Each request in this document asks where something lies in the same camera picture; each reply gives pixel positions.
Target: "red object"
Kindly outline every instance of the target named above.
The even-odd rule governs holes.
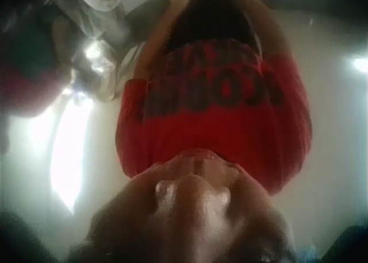
[[[202,148],[239,164],[275,194],[302,168],[311,138],[293,59],[262,61],[247,45],[212,40],[171,52],[149,82],[126,84],[116,146],[130,177]]]

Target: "person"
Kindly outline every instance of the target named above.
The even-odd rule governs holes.
[[[260,0],[170,0],[122,97],[132,179],[70,262],[295,262],[270,195],[311,137],[289,42]]]

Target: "shirt sleeve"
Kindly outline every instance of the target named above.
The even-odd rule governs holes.
[[[261,69],[276,119],[283,180],[287,183],[301,170],[311,149],[308,99],[292,57],[275,55],[266,59]]]
[[[122,170],[129,177],[145,170],[143,107],[147,81],[132,79],[125,84],[116,128],[116,149]]]

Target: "black pants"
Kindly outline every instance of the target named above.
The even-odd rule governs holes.
[[[234,39],[259,52],[249,23],[232,0],[191,0],[172,30],[167,52],[199,40]]]

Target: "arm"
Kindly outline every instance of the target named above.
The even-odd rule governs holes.
[[[291,55],[291,49],[281,28],[261,0],[236,0],[257,34],[264,56]]]
[[[152,71],[163,57],[163,48],[170,37],[171,29],[174,27],[181,13],[186,9],[190,0],[170,1],[170,7],[151,33],[137,60],[134,71],[135,78],[149,79]]]

